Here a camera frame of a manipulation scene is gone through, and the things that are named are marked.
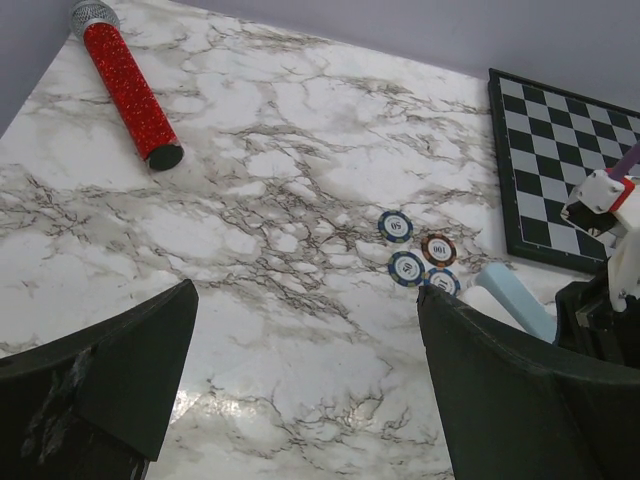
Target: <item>red glitter microphone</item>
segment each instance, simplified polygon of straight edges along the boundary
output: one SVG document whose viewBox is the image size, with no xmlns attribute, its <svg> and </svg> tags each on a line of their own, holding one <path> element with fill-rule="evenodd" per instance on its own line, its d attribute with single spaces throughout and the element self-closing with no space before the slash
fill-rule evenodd
<svg viewBox="0 0 640 480">
<path fill-rule="evenodd" d="M 116 12 L 100 0 L 80 0 L 71 7 L 70 25 L 84 41 L 142 159 L 153 170 L 175 167 L 184 150 L 120 35 Z"/>
</svg>

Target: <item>marble surface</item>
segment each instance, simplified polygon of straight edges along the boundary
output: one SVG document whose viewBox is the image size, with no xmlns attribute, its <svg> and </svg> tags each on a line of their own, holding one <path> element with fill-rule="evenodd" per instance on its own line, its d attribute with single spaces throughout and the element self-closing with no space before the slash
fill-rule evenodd
<svg viewBox="0 0 640 480">
<path fill-rule="evenodd" d="M 187 157 L 150 173 L 70 38 L 0 140 L 0 355 L 191 278 L 200 308 L 151 480 L 453 478 L 394 251 L 504 256 L 485 83 L 166 1 L 115 1 Z M 414 222 L 386 243 L 379 215 Z"/>
</svg>

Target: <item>white robot part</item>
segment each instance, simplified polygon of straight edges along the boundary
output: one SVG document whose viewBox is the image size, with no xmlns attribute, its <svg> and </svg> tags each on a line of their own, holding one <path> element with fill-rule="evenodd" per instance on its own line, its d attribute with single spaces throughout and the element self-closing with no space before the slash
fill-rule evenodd
<svg viewBox="0 0 640 480">
<path fill-rule="evenodd" d="M 640 298 L 640 192 L 634 190 L 614 215 L 625 233 L 607 265 L 609 297 L 613 309 L 624 312 L 627 295 Z"/>
<path fill-rule="evenodd" d="M 627 233 L 607 265 L 609 299 L 616 312 L 627 309 L 625 298 L 640 298 L 640 230 Z"/>
<path fill-rule="evenodd" d="M 580 185 L 577 198 L 595 213 L 608 212 L 624 193 L 624 185 L 612 180 L 604 170 L 596 170 Z"/>
</svg>

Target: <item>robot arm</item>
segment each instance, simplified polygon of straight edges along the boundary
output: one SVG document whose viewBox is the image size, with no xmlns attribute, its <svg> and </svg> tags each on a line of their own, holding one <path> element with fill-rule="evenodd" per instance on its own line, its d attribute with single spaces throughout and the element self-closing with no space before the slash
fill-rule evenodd
<svg viewBox="0 0 640 480">
<path fill-rule="evenodd" d="M 640 179 L 627 175 L 638 159 L 640 143 L 613 169 L 587 177 L 562 210 L 567 223 L 615 247 L 607 269 L 609 299 L 616 312 L 626 310 L 628 296 L 640 298 Z"/>
</svg>

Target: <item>black microphone end cap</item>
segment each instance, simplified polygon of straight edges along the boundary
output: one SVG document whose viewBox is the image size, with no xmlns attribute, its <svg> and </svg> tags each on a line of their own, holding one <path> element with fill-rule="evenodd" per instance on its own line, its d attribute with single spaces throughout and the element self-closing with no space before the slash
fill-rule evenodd
<svg viewBox="0 0 640 480">
<path fill-rule="evenodd" d="M 184 149 L 181 145 L 162 145 L 154 148 L 147 162 L 151 170 L 162 172 L 175 167 L 184 157 Z"/>
</svg>

